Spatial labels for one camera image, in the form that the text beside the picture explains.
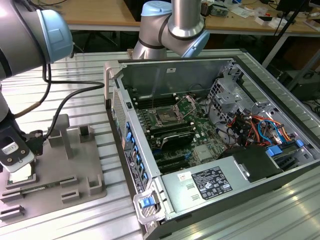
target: black cable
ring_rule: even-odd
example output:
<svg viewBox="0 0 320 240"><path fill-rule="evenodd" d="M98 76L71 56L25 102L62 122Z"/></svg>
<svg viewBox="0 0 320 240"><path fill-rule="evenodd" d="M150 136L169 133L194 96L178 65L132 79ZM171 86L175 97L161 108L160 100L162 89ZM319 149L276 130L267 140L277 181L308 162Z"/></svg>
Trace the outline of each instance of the black cable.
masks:
<svg viewBox="0 0 320 240"><path fill-rule="evenodd" d="M287 21L287 23L285 24L285 26L282 28L281 32L278 35L277 38L277 42L280 40L280 38L285 34L285 32L287 31L287 29L289 28L289 26L291 25L291 23L294 21L294 19L296 18L296 16L298 15L298 13L301 11L301 9L304 7L304 5L306 4L306 2L308 2L309 0L302 0L301 1L301 5L299 6L299 8L296 9L296 11L292 14L292 16L290 17L290 19Z"/></svg>
<svg viewBox="0 0 320 240"><path fill-rule="evenodd" d="M277 34L278 29L279 29L279 27L280 27L280 25L281 25L281 22L282 22L282 20L284 19L284 16L285 16L285 14L284 14L284 13L282 13L282 16L281 16L281 19L280 19L279 25L278 25L278 27L276 28L276 30L275 30L275 32L274 32L274 34L273 34L273 36L275 36L275 35Z"/></svg>
<svg viewBox="0 0 320 240"><path fill-rule="evenodd" d="M277 10L277 8L276 8L276 7L271 6L271 4L273 4L273 5L276 5L276 4L275 4L275 3L272 3L272 2L268 3L268 5L269 5L271 8L273 8L273 9Z"/></svg>
<svg viewBox="0 0 320 240"><path fill-rule="evenodd" d="M24 5L24 7L29 11L33 12L34 9L31 7L30 0L20 0L20 2Z"/></svg>
<svg viewBox="0 0 320 240"><path fill-rule="evenodd" d="M63 1L60 1L60 2L52 3L52 4L46 4L46 3L43 2L43 4L40 4L40 3L39 3L38 6L41 6L41 7L54 6L54 5L62 4L62 3L64 3L64 2L66 2L66 1L68 1L68 0L63 0Z"/></svg>
<svg viewBox="0 0 320 240"><path fill-rule="evenodd" d="M88 92L88 91L92 91L92 90L96 90L96 89L101 89L101 88L104 88L105 85L103 83L99 83L99 82L95 82L95 84L97 84L97 86L90 86L90 87L86 87L86 88L83 88L83 89L79 89L77 91L74 91L72 92L71 94L69 94L68 96L66 96L62 102L60 103L59 107L57 108L55 114L54 114L54 117L52 119L52 123L51 123L51 126L49 127L48 129L48 132L46 133L45 136L43 136L44 140L46 140L50 134L52 133L52 131L54 130L55 128L55 125L57 123L57 120L58 120L58 117L59 117L59 114L61 112L61 109L64 107L64 105L66 104L66 102L72 98L73 96L75 95L78 95L78 94L81 94L81 93L84 93L84 92Z"/></svg>
<svg viewBox="0 0 320 240"><path fill-rule="evenodd" d="M43 66L42 66L42 78L43 80L47 80L46 79L46 75L47 75L47 67L46 67L46 64L47 64L47 61L46 61L46 57L45 57L45 54L40 46L40 43L37 41L35 35L33 34L33 32L31 31L30 27L28 26L28 24L26 23L26 21L24 20L24 18L22 17L21 13L19 12L16 4L14 3L13 0L11 0L11 5L12 5L12 8L14 9L14 12L15 14L17 15L18 19L20 20L22 26L24 27L24 29L26 30L26 32L28 33L29 37L32 39L34 45L36 46L38 52L40 53L40 56L42 58L42 62L43 62ZM35 108L39 107L41 105L41 103L43 103L43 101L46 99L46 97L48 96L49 94L49 91L50 91L50 88L51 88L51 84L49 82L48 83L48 86L46 88L46 91L44 92L44 95L43 97L41 98L40 101L36 102L35 104L33 104L32 106L28 107L27 109L17 113L14 115L14 118L19 118L19 117L22 117L23 115L31 112L32 110L34 110Z"/></svg>
<svg viewBox="0 0 320 240"><path fill-rule="evenodd" d="M259 0L256 0L256 1L253 1L253 2L251 2L251 3L245 3L245 4L243 4L244 6L247 6L247 5L251 5L251 4L255 4L256 2L258 2Z"/></svg>
<svg viewBox="0 0 320 240"><path fill-rule="evenodd" d="M38 48L38 51L40 52L41 58L43 60L43 66L42 66L42 78L43 80L48 84L46 91L43 95L43 97L40 99L40 101L38 103L36 103L38 106L43 103L43 101L45 101L45 99L47 98L49 92L50 92L50 88L51 88L51 84L89 84L89 85L97 85L97 86L91 86L91 87L86 87L83 89L79 89L77 91L72 92L71 94L69 94L68 96L66 96L62 102L60 103L58 109L56 110L51 126L49 127L49 130L47 132L47 134L45 136L43 136L44 140L46 140L50 134L52 133L52 131L55 128L55 125L57 123L59 114L61 112L61 109L63 108L63 106L66 104L66 102L72 98L75 95L84 93L84 92L88 92L88 91L92 91L92 90L96 90L96 89L101 89L105 87L104 83L100 83L100 82L94 82L94 81L52 81L52 72L51 72L51 65L47 64L46 61L46 57L45 57L45 53L43 52L41 45L39 44L39 42L37 41L35 35L33 34L33 32L31 31L31 29L29 28L29 26L27 25L26 21L24 20L24 18L22 17L21 13L19 12L19 10L17 9L17 6L15 5L14 1L11 0L13 9L15 10L15 13L17 14L21 24L23 25L23 27L25 28L25 30L28 32L29 36L31 37L32 41L34 42L34 44L36 45L36 47ZM28 113L32 111L31 108L27 108L23 111L24 114Z"/></svg>

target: electronic component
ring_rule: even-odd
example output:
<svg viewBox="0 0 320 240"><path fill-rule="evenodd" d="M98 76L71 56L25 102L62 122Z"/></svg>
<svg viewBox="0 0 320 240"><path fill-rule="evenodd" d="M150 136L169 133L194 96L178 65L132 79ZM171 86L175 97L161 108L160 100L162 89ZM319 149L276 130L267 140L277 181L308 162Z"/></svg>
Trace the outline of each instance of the electronic component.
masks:
<svg viewBox="0 0 320 240"><path fill-rule="evenodd" d="M194 148L194 151L199 158L200 162L203 162L205 160L211 159L212 154L210 153L209 149L206 145L199 145Z"/></svg>
<svg viewBox="0 0 320 240"><path fill-rule="evenodd" d="M155 111L158 121L162 124L169 122L177 122L177 116L172 109L158 109Z"/></svg>

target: cable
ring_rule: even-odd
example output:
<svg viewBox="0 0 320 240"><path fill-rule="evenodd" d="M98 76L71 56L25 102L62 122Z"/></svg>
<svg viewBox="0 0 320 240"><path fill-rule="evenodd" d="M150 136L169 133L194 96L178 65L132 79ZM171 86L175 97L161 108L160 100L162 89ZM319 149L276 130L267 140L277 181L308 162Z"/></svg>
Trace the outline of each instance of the cable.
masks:
<svg viewBox="0 0 320 240"><path fill-rule="evenodd" d="M274 44L274 46L277 44L277 42L280 40L280 38L285 34L285 32L287 31L287 29L289 28L289 26L291 25L291 23L294 21L294 19L296 18L296 16L298 15L298 13L301 11L301 9L304 7L304 5L308 2L309 0L302 0L301 1L301 5L299 6L299 8L296 9L296 11L292 14L292 16L290 17L290 19L287 21L287 23L285 24L285 26L282 28L281 32L278 35L277 41Z"/></svg>
<svg viewBox="0 0 320 240"><path fill-rule="evenodd" d="M100 83L100 82L91 82L91 83L88 83L88 82L87 82L87 84L96 84L97 86L90 86L90 87L86 87L86 88L83 88L83 89L79 89L79 90L77 90L77 91L72 92L71 94L69 94L68 96L66 96L66 97L62 100L62 102L60 103L59 107L57 108L57 110L56 110L56 112L55 112L55 114L54 114L54 117L53 117L53 119L52 119L51 126L50 126L49 129L48 129L48 132L46 133L45 136L43 136L44 140L46 140L46 139L50 136L50 134L53 132L62 108L64 107L64 105L66 104L66 102L67 102L70 98L74 97L75 95L84 93L84 92L88 92L88 91L92 91L92 90L97 90L97 89L102 89L102 88L105 87L105 85L104 85L103 83Z"/></svg>
<svg viewBox="0 0 320 240"><path fill-rule="evenodd" d="M32 39L32 41L34 42L35 46L38 48L38 52L40 53L42 61L44 63L43 66L42 66L42 78L47 83L47 88L45 90L45 93L44 93L43 97L39 100L39 102L35 103L31 107L28 107L27 109L25 109L22 112L20 112L17 115L15 115L16 118L21 117L21 116L29 113L30 111L32 111L36 107L40 106L41 103L43 103L45 101L45 99L47 98L47 96L48 96L48 94L50 92L51 84L89 84L89 85L97 85L97 86L86 87L86 88L74 91L74 92L72 92L71 94L69 94L67 97L65 97L62 100L62 102L60 103L59 107L57 108L57 110L56 110L56 112L54 114L51 126L49 127L47 134L45 136L43 136L43 139L46 140L50 136L50 134L52 133L52 131L55 128L55 125L57 123L57 120L58 120L59 114L61 112L61 109L63 108L63 106L66 104L66 102L70 98L72 98L75 95L84 93L84 92L88 92L88 91L104 88L105 84L104 83L100 83L100 82L94 82L94 81L80 81L80 82L79 81L77 81L77 82L68 81L68 80L65 80L65 81L52 81L51 65L50 64L46 65L47 61L46 61L45 53L43 52L43 50L41 48L41 45L37 41L35 35L33 34L31 29L27 25L26 21L24 20L24 18L21 15L21 13L17 9L17 6L13 3L13 0L11 0L11 2L12 2L13 9L15 10L15 13L17 14L21 24L23 25L25 30L28 32L28 34L29 34L30 38Z"/></svg>
<svg viewBox="0 0 320 240"><path fill-rule="evenodd" d="M268 5L269 5L271 8L273 8L273 9L277 10L277 8L276 8L276 7L271 6L271 4L273 4L273 5L276 5L276 4L275 4L275 3L272 3L272 2L268 3Z"/></svg>
<svg viewBox="0 0 320 240"><path fill-rule="evenodd" d="M38 6L41 6L41 7L54 6L54 5L62 4L64 2L66 2L66 1L68 1L68 0L63 0L63 1L60 1L60 2L52 3L52 4L47 4L47 3L44 3L44 2L42 2L42 4L40 4L39 1L38 1Z"/></svg>
<svg viewBox="0 0 320 240"><path fill-rule="evenodd" d="M274 34L273 34L273 36L275 36L275 35L277 34L278 29L279 29L279 27L280 27L280 25L281 25L281 22L282 22L282 20L284 19L284 16L285 16L285 14L284 14L284 13L282 13L282 16L281 16L281 19L280 19L279 25L278 25L278 27L276 28L276 30L275 30L275 32L274 32Z"/></svg>
<svg viewBox="0 0 320 240"><path fill-rule="evenodd" d="M270 123L270 124L275 128L276 133L278 134L279 138L280 138L281 134L280 134L280 132L278 131L277 126L276 126L272 121L269 121L269 120L261 120L261 121L259 122L259 124L258 124L258 132L259 132L260 136L261 136L263 139L265 139L265 140L267 140L268 142L270 142L271 144L273 144L273 142L272 142L268 137L266 137L266 136L264 136L264 135L262 134L262 132L261 132L261 130L260 130L260 126L261 126L261 123L262 123L262 122Z"/></svg>
<svg viewBox="0 0 320 240"><path fill-rule="evenodd" d="M39 101L37 101L36 103L31 105L30 107L26 108L25 110L23 110L17 114L14 114L13 117L15 119L20 118L20 117L30 113L32 110L39 107L46 100L46 98L50 92L50 88L51 88L51 77L52 77L51 76L51 65L50 64L48 64L48 66L43 65L42 66L42 79L47 83L44 95L42 96L42 98Z"/></svg>
<svg viewBox="0 0 320 240"><path fill-rule="evenodd" d="M259 0L256 0L256 1L254 1L254 2L251 2L251 3L245 3L245 4L243 4L244 6L246 6L246 5L251 5L251 4L255 4L256 2L258 2Z"/></svg>

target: metal bracket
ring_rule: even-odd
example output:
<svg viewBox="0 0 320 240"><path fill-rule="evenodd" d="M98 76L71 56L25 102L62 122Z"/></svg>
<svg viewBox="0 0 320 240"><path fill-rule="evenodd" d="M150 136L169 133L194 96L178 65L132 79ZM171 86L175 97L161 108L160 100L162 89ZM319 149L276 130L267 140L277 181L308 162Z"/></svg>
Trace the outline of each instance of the metal bracket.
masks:
<svg viewBox="0 0 320 240"><path fill-rule="evenodd" d="M121 74L122 67L117 60L110 60L104 64L104 99L109 99L109 82Z"/></svg>
<svg viewBox="0 0 320 240"><path fill-rule="evenodd" d="M141 224L148 224L152 221L160 221L162 219L164 219L166 217L166 211L165 211L165 207L163 206L162 202L160 201L161 197L160 193L158 192L157 188L156 188L156 183L152 181L150 188L142 193L138 193L136 195L133 196L133 205L134 205L134 209L135 212L137 214L137 218L138 221ZM145 199L145 198L149 198L149 197L153 197L156 204L158 204L158 210L155 214L150 214L149 216L145 216L143 213L143 209L141 207L141 200Z"/></svg>

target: slotted metal surface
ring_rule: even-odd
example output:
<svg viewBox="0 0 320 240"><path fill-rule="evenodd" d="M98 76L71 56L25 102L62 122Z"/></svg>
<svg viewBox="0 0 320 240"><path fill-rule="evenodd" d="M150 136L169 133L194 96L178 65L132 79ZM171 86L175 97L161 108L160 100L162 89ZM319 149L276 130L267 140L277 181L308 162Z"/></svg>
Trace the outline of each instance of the slotted metal surface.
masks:
<svg viewBox="0 0 320 240"><path fill-rule="evenodd" d="M253 58L240 50L206 50L202 56L240 57L282 99L302 121L307 121L320 136L318 119L290 99ZM103 81L103 64L111 59L127 59L124 52L78 54L52 65L53 80ZM41 69L20 74L2 82L2 92L13 113L39 100L46 84ZM247 88L255 90L250 82ZM22 130L46 130L61 100L82 84L53 85L47 100L36 110L18 119ZM255 97L263 101L264 97ZM0 228L0 239L143 239L129 196L109 120L104 107L103 90L82 93L70 99L62 110L70 116L70 125L90 124L95 139L107 196L95 201L52 212ZM167 239L320 239L320 173L308 172L282 189L253 199L241 206L194 224Z"/></svg>

